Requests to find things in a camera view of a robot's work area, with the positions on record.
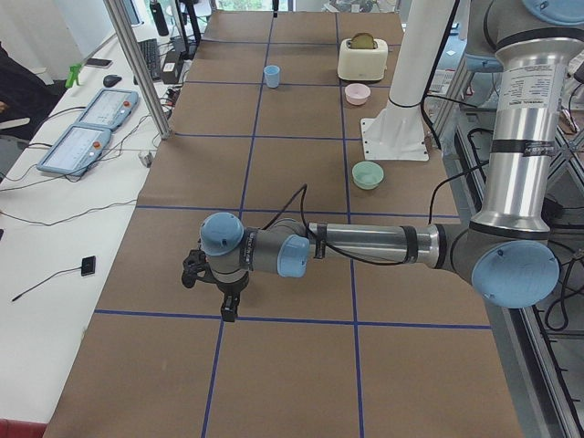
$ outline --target blue joint cap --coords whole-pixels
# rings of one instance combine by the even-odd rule
[[[201,225],[201,248],[208,256],[224,256],[237,248],[244,226],[231,213],[211,214]]]
[[[306,237],[290,235],[277,255],[277,273],[280,276],[300,278],[307,272],[310,242]]]
[[[559,277],[558,260],[539,242],[517,240],[496,246],[473,269],[473,287],[504,308],[525,308],[547,297]]]
[[[523,4],[531,14],[551,25],[584,25],[582,0],[523,0]]]
[[[466,58],[466,69],[475,73],[499,73],[503,71],[501,64],[495,57],[480,57],[477,55],[464,54]]]

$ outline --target white table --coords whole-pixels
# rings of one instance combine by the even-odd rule
[[[156,36],[155,30],[146,26],[137,27],[135,32],[139,40]],[[96,57],[112,59],[113,64],[108,69],[83,68],[79,75],[81,86],[68,90],[54,112],[87,105],[108,74],[123,77],[116,88],[140,92],[133,84],[117,38]],[[161,82],[156,84],[159,96],[167,87]],[[115,132],[110,146],[146,114],[148,109],[140,102],[124,126]],[[52,144],[78,115],[79,111],[71,111],[49,120],[33,141]],[[148,174],[138,153],[155,149],[156,134],[151,118],[146,119],[124,142],[124,153],[119,158],[100,162],[79,182],[60,178],[2,192],[55,176],[36,168],[21,182],[4,180],[0,184],[0,210],[50,223],[93,207],[136,199]],[[42,147],[25,150],[7,176],[20,177],[46,150]],[[24,224],[0,215],[0,228],[5,230],[0,240],[0,418],[50,420],[132,212],[133,205],[116,206],[50,227]],[[85,256],[97,257],[95,275],[82,277],[76,271],[56,276],[11,302],[12,297],[53,273],[80,266]]]

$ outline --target green clip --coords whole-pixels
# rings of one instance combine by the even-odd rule
[[[81,71],[81,64],[73,64],[69,67],[69,76],[67,77],[67,82],[65,82],[65,88],[70,89],[73,87],[73,84],[79,84],[79,72]]]

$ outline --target robotic arm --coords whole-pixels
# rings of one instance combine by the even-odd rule
[[[201,247],[184,261],[184,285],[215,283],[224,292],[222,318],[235,321],[250,271],[300,277],[313,252],[315,258],[383,260],[380,265],[425,263],[456,273],[499,306],[535,304],[558,281],[540,214],[566,68],[583,48],[581,0],[473,0],[467,56],[485,70],[498,60],[504,73],[483,208],[468,228],[286,219],[255,229],[232,214],[213,214],[201,226]]]

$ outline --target light blue tablet device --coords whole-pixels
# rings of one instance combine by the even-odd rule
[[[78,125],[116,130],[138,104],[138,93],[124,89],[101,89],[76,121]]]
[[[36,168],[42,172],[81,176],[103,153],[111,131],[73,124],[48,150]]]

